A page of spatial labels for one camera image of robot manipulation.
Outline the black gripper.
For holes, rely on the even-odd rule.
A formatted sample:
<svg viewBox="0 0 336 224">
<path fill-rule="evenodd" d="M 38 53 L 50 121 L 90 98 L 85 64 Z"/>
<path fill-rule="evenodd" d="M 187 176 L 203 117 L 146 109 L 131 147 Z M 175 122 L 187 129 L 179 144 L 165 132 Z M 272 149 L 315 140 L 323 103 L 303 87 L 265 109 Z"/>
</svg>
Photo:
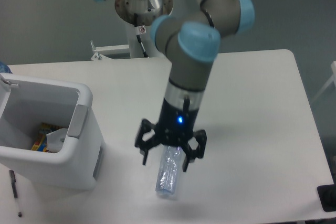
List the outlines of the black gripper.
<svg viewBox="0 0 336 224">
<path fill-rule="evenodd" d="M 190 98 L 184 98 L 182 108 L 176 108 L 166 100 L 163 101 L 158 123 L 155 125 L 147 119 L 142 119 L 134 146 L 143 155 L 142 165 L 146 165 L 149 150 L 159 144 L 181 146 L 185 153 L 182 171 L 186 172 L 189 163 L 204 157 L 207 135 L 205 130 L 193 131 L 198 109 L 191 110 Z M 192 149 L 189 141 L 194 138 L 197 147 Z"/>
</svg>

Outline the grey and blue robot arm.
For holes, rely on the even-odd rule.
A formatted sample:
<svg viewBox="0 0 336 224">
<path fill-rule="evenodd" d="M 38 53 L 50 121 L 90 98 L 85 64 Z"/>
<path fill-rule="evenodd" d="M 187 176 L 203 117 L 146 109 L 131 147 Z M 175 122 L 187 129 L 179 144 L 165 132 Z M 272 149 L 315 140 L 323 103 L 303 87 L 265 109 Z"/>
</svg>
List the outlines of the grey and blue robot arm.
<svg viewBox="0 0 336 224">
<path fill-rule="evenodd" d="M 134 145 L 144 157 L 158 145 L 180 147 L 183 169 L 204 156 L 206 132 L 193 127 L 221 39 L 250 29 L 255 20 L 251 0 L 199 0 L 199 7 L 176 19 L 163 12 L 163 0 L 125 0 L 122 16 L 150 26 L 156 49 L 172 64 L 159 120 L 142 120 Z"/>
</svg>

